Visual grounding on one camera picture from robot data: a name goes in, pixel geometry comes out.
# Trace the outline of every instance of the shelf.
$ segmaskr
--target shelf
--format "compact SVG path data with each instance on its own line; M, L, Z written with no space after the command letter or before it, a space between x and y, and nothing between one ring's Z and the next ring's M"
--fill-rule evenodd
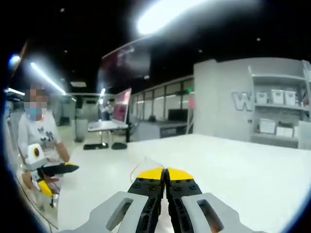
M253 74L256 84L287 84L300 85L306 82L304 77L286 74Z
M279 141L298 142L298 138L295 137L277 136L275 134L268 134L268 133L253 133L252 137L279 140Z
M310 111L310 106L295 106L295 105L285 105L276 103L255 103L255 107L294 109L304 112Z

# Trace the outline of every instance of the white t-shirt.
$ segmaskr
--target white t-shirt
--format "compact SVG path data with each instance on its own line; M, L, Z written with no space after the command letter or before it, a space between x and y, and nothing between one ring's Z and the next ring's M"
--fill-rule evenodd
M60 143L54 117L47 111L42 120L30 120L24 113L18 124L18 147L22 155L26 158L27 147L38 143L42 147L44 155L53 160L59 161L59 154L55 149L55 144Z

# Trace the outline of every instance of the gray gripper plate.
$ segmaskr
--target gray gripper plate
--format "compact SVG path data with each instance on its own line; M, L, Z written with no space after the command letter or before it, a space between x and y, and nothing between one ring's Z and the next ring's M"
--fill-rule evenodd
M123 217L118 233L134 233L147 200L147 196L118 192L92 210L85 224L61 233L110 233Z
M182 197L182 201L189 214L194 233L211 233L207 220L218 222L217 225L220 226L219 233L255 232L240 222L238 212L211 193Z

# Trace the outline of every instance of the black ceiling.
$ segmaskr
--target black ceiling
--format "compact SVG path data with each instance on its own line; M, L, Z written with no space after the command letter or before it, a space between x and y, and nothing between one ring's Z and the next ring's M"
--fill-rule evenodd
M101 58L139 38L137 19L153 2L118 0L52 6L27 3L11 7L15 21L8 23L12 38L8 56L20 53L26 41L27 47L10 87L27 89L34 80L28 71L29 63L34 61L52 74L55 82L67 85L68 92L96 92ZM109 92L128 86L137 92L186 76L192 74L194 63L212 58L221 61L272 56L311 60L308 1L288 5L257 2L258 7L251 10L226 3L219 5L218 11L203 8L185 14L152 38L150 78L115 83ZM70 81L86 82L87 88L73 88Z

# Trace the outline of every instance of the computer monitor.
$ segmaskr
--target computer monitor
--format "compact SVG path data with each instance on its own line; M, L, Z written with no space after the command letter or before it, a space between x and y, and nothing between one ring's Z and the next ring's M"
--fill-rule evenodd
M132 89L127 89L115 96L115 105L113 108L112 120L120 123L126 123L126 116L130 102Z

